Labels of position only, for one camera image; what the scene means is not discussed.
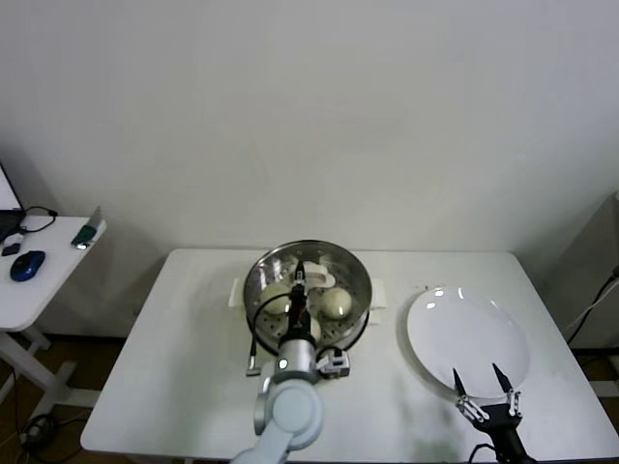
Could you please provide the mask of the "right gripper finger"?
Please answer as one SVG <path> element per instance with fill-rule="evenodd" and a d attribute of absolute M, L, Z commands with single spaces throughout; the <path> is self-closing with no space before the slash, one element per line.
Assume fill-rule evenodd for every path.
<path fill-rule="evenodd" d="M 455 389 L 457 392 L 456 406 L 460 413 L 470 422 L 486 422 L 487 412 L 478 405 L 466 392 L 465 387 L 457 373 L 453 368 Z"/>
<path fill-rule="evenodd" d="M 517 391 L 512 385 L 508 376 L 499 368 L 496 363 L 492 364 L 493 371 L 498 380 L 498 383 L 503 391 L 506 394 L 506 399 L 508 403 L 508 414 L 511 417 L 522 417 L 522 413 L 520 411 L 520 396 L 521 392 Z"/>

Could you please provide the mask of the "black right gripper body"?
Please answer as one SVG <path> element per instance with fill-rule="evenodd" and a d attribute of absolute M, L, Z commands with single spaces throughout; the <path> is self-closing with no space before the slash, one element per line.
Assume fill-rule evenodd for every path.
<path fill-rule="evenodd" d="M 521 416 L 511 416 L 509 406 L 505 403 L 484 406 L 482 411 L 485 415 L 481 420 L 475 420 L 475 428 L 491 440 L 498 463 L 536 462 L 526 451 L 517 433 Z"/>

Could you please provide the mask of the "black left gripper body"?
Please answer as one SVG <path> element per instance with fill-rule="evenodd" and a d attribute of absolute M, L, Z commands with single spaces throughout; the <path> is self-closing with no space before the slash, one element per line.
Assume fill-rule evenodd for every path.
<path fill-rule="evenodd" d="M 308 299 L 303 284 L 295 284 L 290 293 L 290 309 L 288 312 L 288 327 L 286 339 L 303 339 L 313 342 L 310 333 L 311 316 L 308 311 Z"/>

